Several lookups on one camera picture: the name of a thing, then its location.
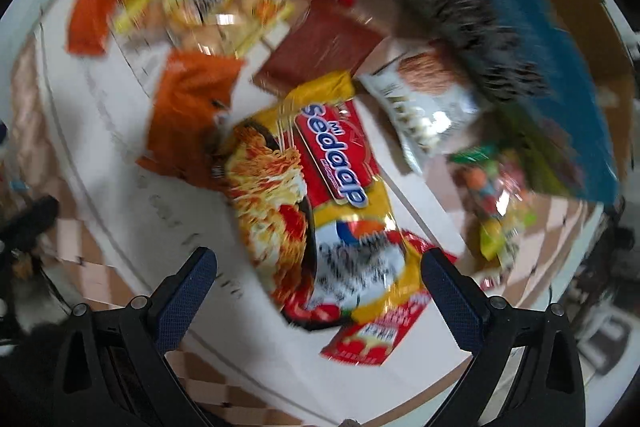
blue gripper pad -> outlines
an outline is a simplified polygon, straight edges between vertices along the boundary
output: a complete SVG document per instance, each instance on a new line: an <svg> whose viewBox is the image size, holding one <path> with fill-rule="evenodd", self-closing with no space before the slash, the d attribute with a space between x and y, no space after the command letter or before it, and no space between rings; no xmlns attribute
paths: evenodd
<svg viewBox="0 0 640 427"><path fill-rule="evenodd" d="M216 279L218 261L209 248L194 264L188 275L158 315L156 347L161 355L177 349L209 289Z"/></svg>
<svg viewBox="0 0 640 427"><path fill-rule="evenodd" d="M484 342L484 320L463 293L462 286L466 285L468 278L460 275L439 248L433 248L422 256L420 271L422 281L458 347L475 356Z"/></svg>

instant noodle packet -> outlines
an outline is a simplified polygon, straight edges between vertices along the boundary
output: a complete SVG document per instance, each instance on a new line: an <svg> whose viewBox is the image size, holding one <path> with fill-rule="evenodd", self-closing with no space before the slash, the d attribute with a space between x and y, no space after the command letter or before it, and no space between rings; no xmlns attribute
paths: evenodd
<svg viewBox="0 0 640 427"><path fill-rule="evenodd" d="M402 237L420 254L435 248L428 241L407 230L402 230ZM447 253L445 255L455 263L456 257ZM398 347L430 301L430 293L427 289L421 288L411 295L407 302L386 312L373 322L343 327L320 354L327 359L353 365L382 365L391 352Z"/></svg>
<svg viewBox="0 0 640 427"><path fill-rule="evenodd" d="M243 57L275 24L289 17L292 8L286 0L233 0L225 9L210 12L200 25L173 20L170 31L181 49Z"/></svg>
<svg viewBox="0 0 640 427"><path fill-rule="evenodd" d="M292 324L364 324L421 286L352 98L349 73L238 125L226 190L262 285Z"/></svg>

white snack packet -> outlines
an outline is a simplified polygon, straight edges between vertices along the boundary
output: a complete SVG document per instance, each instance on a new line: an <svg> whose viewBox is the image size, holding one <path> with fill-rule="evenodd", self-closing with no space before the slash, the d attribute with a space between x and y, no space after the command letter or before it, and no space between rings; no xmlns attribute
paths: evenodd
<svg viewBox="0 0 640 427"><path fill-rule="evenodd" d="M403 54L361 83L384 107L414 172L440 153L446 140L481 114L481 100L465 71L431 41Z"/></svg>

black cable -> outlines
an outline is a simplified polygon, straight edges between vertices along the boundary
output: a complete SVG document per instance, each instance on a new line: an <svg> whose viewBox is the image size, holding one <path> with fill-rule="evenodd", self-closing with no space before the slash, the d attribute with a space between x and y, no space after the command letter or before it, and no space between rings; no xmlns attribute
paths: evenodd
<svg viewBox="0 0 640 427"><path fill-rule="evenodd" d="M65 312L67 314L70 314L71 313L71 306L69 305L68 302L66 302L65 298L62 296L62 294L60 293L60 291L58 290L56 285L53 284L53 281L49 278L49 276L42 269L42 263L38 260L37 264L38 264L39 272L44 277L44 280L47 283L47 286L49 287L49 291L51 293L53 293L53 296L58 300L58 302L60 302L60 304L63 305L63 308L65 309Z"/></svg>

brown cardboard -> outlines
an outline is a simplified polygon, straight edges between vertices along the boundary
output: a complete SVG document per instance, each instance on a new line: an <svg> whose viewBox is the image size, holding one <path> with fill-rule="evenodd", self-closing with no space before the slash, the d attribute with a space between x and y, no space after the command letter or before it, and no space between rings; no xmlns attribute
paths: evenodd
<svg viewBox="0 0 640 427"><path fill-rule="evenodd" d="M604 110L613 141L618 176L625 178L630 158L632 105L635 94L633 69L602 0L550 0L558 26L574 38L600 92L615 93Z"/></svg>

